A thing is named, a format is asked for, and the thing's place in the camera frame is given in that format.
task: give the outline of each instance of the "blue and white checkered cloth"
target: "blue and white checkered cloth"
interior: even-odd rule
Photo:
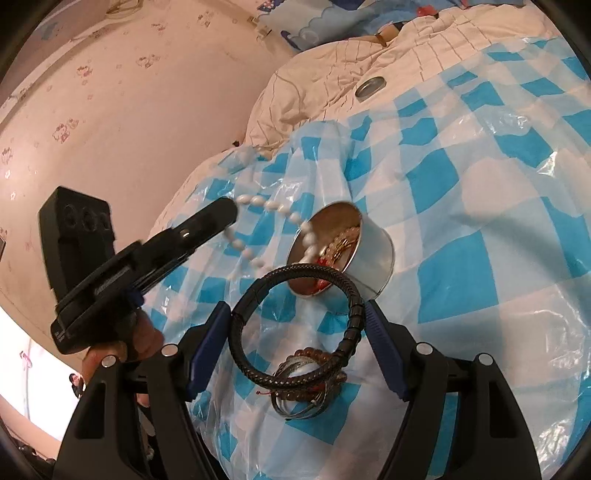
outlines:
[[[591,89],[561,38],[495,44],[382,109],[296,131],[272,161],[248,147],[221,161],[187,198],[177,225],[242,193],[292,205],[307,219],[350,200],[396,249],[378,303],[390,321],[446,355],[491,353],[524,412],[545,478],[591,420]],[[283,265],[296,227],[250,207],[247,245]],[[168,341],[233,306],[254,272],[219,235],[148,295]],[[244,347],[273,372],[305,346],[332,351],[344,316],[276,287],[247,324]],[[367,339],[348,383],[322,415],[286,422],[224,350],[190,412],[230,478],[376,478],[405,404],[384,382]],[[432,475],[449,451],[457,398]]]

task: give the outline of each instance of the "metal tin can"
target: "metal tin can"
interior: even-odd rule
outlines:
[[[331,203],[318,211],[310,222],[321,252],[340,233],[351,227],[359,228],[357,243],[335,267],[355,282],[364,300],[377,298],[394,271],[394,245],[390,236],[351,202]],[[306,249],[302,244],[303,238],[300,232],[287,257],[288,265],[299,262],[304,256]],[[317,297],[332,313],[348,311],[345,295],[332,285],[310,294],[315,285],[312,278],[298,278],[290,280],[288,284],[295,295]]]

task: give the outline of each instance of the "white duvet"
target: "white duvet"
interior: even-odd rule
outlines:
[[[553,23],[533,4],[478,5],[442,10],[438,19],[418,17],[387,47],[344,40],[307,50],[269,80],[252,109],[244,143],[270,158],[306,122],[344,119],[383,105],[503,39],[556,35]],[[383,77],[386,87],[360,103],[355,90],[375,76]],[[227,153],[210,157],[191,173],[150,235],[166,228],[197,183]]]

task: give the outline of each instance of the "black leather bracelet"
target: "black leather bracelet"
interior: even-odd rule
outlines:
[[[246,358],[242,347],[242,331],[250,316],[268,295],[270,289],[295,278],[319,278],[331,282],[349,300],[349,323],[343,339],[332,357],[320,368],[304,375],[277,378],[257,370]],[[256,385],[274,391],[301,390],[324,382],[349,363],[365,328],[365,305],[357,287],[349,277],[334,268],[316,264],[292,264],[277,268],[255,280],[232,311],[228,343],[230,353],[241,372]]]

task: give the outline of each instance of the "white pearl necklace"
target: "white pearl necklace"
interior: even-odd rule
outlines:
[[[307,220],[302,220],[299,213],[292,213],[288,206],[282,205],[274,200],[265,200],[264,197],[261,197],[260,195],[240,195],[236,199],[236,203],[238,205],[263,207],[267,212],[277,211],[277,213],[285,216],[289,222],[297,225],[300,230],[304,232],[302,244],[306,248],[306,251],[304,253],[304,258],[298,263],[314,263],[316,261],[316,257],[318,256],[318,239],[314,233],[312,224]],[[262,259],[255,257],[252,248],[247,247],[242,240],[236,238],[236,234],[231,227],[227,227],[223,234],[228,242],[230,242],[232,248],[241,252],[242,256],[246,258],[255,269],[259,269],[260,274],[262,273],[264,275],[272,270],[272,267],[267,267]]]

